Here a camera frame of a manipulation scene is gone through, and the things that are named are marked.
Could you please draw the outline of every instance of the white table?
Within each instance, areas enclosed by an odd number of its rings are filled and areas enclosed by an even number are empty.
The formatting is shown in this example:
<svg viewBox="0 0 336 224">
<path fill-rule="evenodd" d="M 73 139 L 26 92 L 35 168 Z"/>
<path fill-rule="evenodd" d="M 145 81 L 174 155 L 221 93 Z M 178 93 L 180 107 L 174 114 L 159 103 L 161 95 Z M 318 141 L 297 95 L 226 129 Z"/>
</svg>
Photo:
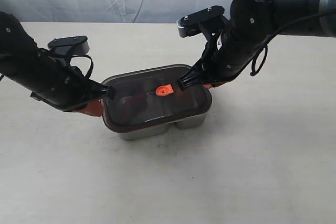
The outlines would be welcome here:
<svg viewBox="0 0 336 224">
<path fill-rule="evenodd" d="M 25 23 L 40 47 L 87 35 L 92 78 L 186 63 L 174 24 Z M 125 142 L 0 83 L 0 223 L 335 223 L 336 40 L 277 37 L 262 72 L 213 89 L 199 129 Z"/>
</svg>

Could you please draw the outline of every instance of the food container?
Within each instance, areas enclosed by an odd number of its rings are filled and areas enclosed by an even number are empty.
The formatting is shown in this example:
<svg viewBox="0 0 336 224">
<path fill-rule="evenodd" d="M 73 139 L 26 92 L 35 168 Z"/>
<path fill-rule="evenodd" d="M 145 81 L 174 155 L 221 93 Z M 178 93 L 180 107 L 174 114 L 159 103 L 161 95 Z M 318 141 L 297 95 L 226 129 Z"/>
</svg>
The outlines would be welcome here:
<svg viewBox="0 0 336 224">
<path fill-rule="evenodd" d="M 102 84 L 116 90 L 113 101 L 104 99 L 105 125 L 127 141 L 164 134 L 170 124 L 185 130 L 203 124 L 212 104 L 203 86 L 181 91 L 177 80 L 191 67 L 171 65 L 113 76 Z M 161 96 L 157 88 L 171 85 L 173 92 Z"/>
</svg>

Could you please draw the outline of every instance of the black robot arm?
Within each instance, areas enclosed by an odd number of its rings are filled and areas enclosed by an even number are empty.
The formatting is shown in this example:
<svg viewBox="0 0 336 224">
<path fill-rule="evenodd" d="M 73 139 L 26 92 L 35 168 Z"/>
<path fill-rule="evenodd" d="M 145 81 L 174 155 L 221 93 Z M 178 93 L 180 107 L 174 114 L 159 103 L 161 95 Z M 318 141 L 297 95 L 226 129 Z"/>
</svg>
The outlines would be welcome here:
<svg viewBox="0 0 336 224">
<path fill-rule="evenodd" d="M 212 6 L 177 21 L 181 37 L 203 33 L 207 39 L 202 57 L 178 80 L 182 90 L 231 82 L 251 62 L 255 76 L 268 43 L 279 34 L 336 37 L 336 0 L 233 0 L 230 20 L 223 14 L 222 7 Z"/>
<path fill-rule="evenodd" d="M 38 48 L 20 22 L 0 12 L 0 73 L 32 92 L 31 97 L 66 111 L 79 111 L 103 97 L 113 99 L 114 90 L 93 80 L 92 59 L 86 36 L 55 39 L 48 50 Z M 73 57 L 86 57 L 91 67 L 84 75 L 71 66 Z"/>
</svg>

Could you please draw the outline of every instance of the orange tab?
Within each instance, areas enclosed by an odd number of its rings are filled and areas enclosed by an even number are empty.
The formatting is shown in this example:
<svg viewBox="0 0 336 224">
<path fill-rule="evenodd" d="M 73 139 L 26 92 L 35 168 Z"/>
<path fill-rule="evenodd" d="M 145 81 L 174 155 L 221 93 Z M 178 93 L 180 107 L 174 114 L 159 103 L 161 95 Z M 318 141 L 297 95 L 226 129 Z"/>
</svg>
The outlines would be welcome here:
<svg viewBox="0 0 336 224">
<path fill-rule="evenodd" d="M 169 85 L 160 86 L 156 89 L 156 95 L 160 97 L 165 97 L 166 95 L 174 93 L 173 87 Z"/>
</svg>

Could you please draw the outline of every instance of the transparent lid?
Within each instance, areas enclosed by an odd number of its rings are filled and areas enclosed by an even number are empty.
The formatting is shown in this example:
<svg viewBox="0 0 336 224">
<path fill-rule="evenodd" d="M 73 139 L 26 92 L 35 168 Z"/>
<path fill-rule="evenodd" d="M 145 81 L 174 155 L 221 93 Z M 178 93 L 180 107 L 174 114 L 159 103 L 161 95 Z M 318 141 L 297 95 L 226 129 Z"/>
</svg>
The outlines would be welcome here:
<svg viewBox="0 0 336 224">
<path fill-rule="evenodd" d="M 210 92 L 203 86 L 181 91 L 177 80 L 190 69 L 172 65 L 126 73 L 103 82 L 116 90 L 113 101 L 104 99 L 103 119 L 115 132 L 131 132 L 206 113 L 212 104 Z M 158 95 L 157 88 L 171 85 L 173 92 Z"/>
</svg>

